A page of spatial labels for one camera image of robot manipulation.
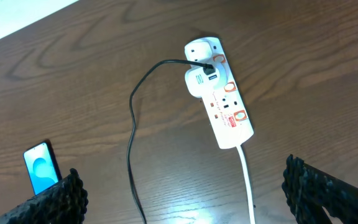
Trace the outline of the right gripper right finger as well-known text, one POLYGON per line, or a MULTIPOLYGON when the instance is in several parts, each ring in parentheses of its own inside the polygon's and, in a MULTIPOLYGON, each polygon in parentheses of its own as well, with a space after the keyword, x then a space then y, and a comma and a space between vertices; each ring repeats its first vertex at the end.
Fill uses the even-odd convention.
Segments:
POLYGON ((282 189, 297 223, 358 224, 358 188, 289 155, 282 189))

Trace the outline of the blue Galaxy smartphone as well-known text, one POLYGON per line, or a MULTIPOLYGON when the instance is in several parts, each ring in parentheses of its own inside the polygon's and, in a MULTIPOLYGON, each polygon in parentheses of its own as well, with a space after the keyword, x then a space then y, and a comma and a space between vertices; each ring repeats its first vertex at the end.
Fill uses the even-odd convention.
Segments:
POLYGON ((24 151, 23 159, 35 195, 63 179, 49 139, 24 151))

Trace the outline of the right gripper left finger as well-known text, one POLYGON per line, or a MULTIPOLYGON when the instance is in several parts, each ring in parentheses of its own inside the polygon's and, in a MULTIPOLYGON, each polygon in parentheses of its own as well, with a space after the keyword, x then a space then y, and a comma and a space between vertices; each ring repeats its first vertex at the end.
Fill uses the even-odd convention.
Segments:
POLYGON ((43 192, 0 216, 0 224, 82 224, 88 193, 76 169, 43 192))

